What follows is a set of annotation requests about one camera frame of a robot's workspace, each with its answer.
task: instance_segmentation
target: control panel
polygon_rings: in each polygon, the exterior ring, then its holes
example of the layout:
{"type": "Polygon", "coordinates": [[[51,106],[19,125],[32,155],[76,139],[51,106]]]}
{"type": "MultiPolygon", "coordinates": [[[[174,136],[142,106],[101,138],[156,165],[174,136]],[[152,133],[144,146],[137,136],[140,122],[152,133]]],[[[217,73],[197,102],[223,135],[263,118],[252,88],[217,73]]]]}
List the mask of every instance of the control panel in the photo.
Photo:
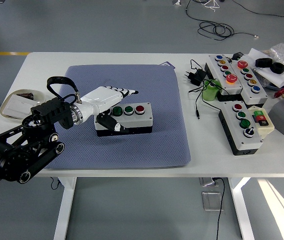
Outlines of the control panel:
{"type": "Polygon", "coordinates": [[[210,55],[205,71],[218,79],[224,90],[217,98],[220,102],[243,100],[246,106],[262,107],[268,96],[249,64],[244,60],[228,62],[224,55],[210,55]]]}
{"type": "Polygon", "coordinates": [[[241,96],[246,106],[262,107],[268,96],[246,61],[232,61],[230,63],[234,74],[238,77],[243,90],[241,96]]]}
{"type": "Polygon", "coordinates": [[[275,126],[264,108],[252,106],[248,112],[254,119],[257,132],[262,139],[275,130],[275,126]]]}
{"type": "Polygon", "coordinates": [[[218,116],[234,155],[251,155],[261,147],[263,140],[243,101],[224,102],[218,116]]]}
{"type": "Polygon", "coordinates": [[[153,130],[152,107],[149,102],[117,104],[110,109],[110,116],[117,120],[129,133],[110,131],[100,125],[94,117],[96,133],[99,137],[126,134],[148,134],[153,130]]]}
{"type": "Polygon", "coordinates": [[[219,101],[231,101],[240,96],[243,87],[224,55],[209,55],[205,71],[209,77],[218,79],[222,88],[226,90],[220,90],[220,94],[217,96],[219,101]]]}

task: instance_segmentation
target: white paper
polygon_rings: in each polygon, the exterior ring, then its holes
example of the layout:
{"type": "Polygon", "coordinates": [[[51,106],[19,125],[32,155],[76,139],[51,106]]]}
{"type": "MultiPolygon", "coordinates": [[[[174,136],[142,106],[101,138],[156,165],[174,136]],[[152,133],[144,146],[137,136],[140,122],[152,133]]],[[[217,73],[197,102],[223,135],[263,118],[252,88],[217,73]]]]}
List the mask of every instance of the white paper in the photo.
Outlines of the white paper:
{"type": "Polygon", "coordinates": [[[3,114],[17,119],[24,119],[31,114],[31,107],[36,105],[36,101],[13,94],[3,109],[3,114]]]}
{"type": "Polygon", "coordinates": [[[271,71],[269,67],[261,68],[256,67],[255,61],[257,59],[262,58],[270,58],[268,55],[252,48],[248,55],[241,57],[241,60],[247,61],[253,70],[255,70],[258,74],[262,75],[264,78],[269,80],[271,83],[281,88],[284,86],[284,72],[282,74],[276,74],[271,71]]]}

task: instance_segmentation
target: white table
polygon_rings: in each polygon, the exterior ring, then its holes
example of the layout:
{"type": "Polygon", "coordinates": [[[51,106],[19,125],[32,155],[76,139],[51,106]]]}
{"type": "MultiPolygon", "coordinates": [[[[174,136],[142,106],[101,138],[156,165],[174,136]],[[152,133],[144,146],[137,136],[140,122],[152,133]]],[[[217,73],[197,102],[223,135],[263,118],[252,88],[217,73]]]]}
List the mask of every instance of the white table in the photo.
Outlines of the white table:
{"type": "MultiPolygon", "coordinates": [[[[8,95],[18,89],[32,89],[42,91],[47,100],[51,99],[54,96],[46,89],[46,80],[51,76],[64,76],[69,66],[159,65],[168,61],[175,67],[190,147],[191,161],[185,167],[179,168],[40,171],[38,177],[59,177],[65,187],[54,239],[65,239],[77,177],[228,177],[243,239],[254,239],[241,187],[251,177],[284,177],[284,135],[275,130],[265,138],[263,145],[254,155],[233,156],[218,118],[218,111],[199,100],[201,119],[198,120],[195,116],[197,94],[188,94],[188,91],[196,86],[190,84],[185,76],[185,72],[191,70],[191,59],[204,67],[208,54],[33,52],[27,56],[8,95]]],[[[264,105],[268,112],[278,101],[272,99],[271,94],[269,96],[270,99],[264,105]]],[[[218,107],[221,103],[214,101],[212,104],[218,107]]],[[[0,115],[0,133],[19,123],[0,115]]],[[[93,119],[84,124],[93,124],[93,119]]]]}

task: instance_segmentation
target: black rubber ring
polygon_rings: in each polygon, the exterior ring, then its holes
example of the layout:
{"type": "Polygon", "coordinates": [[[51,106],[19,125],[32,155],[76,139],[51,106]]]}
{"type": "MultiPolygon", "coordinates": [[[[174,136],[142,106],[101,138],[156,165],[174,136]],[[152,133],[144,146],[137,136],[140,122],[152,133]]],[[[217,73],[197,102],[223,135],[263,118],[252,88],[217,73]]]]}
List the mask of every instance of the black rubber ring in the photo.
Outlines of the black rubber ring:
{"type": "Polygon", "coordinates": [[[255,61],[255,66],[258,68],[270,68],[272,66],[273,60],[271,58],[259,58],[255,61]]]}
{"type": "Polygon", "coordinates": [[[275,62],[271,65],[271,70],[275,74],[282,74],[284,72],[284,64],[275,62]]]}

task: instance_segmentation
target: yellow floor line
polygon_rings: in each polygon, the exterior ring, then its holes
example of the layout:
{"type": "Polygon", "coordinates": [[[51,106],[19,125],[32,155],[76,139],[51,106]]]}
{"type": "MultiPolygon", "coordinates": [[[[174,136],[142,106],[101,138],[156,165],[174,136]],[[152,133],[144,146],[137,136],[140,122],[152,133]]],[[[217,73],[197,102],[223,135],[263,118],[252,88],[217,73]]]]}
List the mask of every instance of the yellow floor line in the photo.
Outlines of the yellow floor line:
{"type": "Polygon", "coordinates": [[[26,56],[29,52],[0,51],[0,56],[26,56]]]}

